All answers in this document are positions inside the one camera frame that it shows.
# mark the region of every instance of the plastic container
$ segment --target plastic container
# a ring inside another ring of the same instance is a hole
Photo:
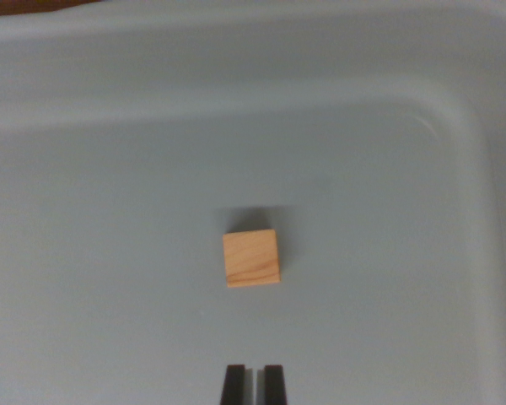
[[[280,284],[227,289],[240,227]],[[218,403],[241,363],[506,405],[506,3],[0,18],[0,404]]]

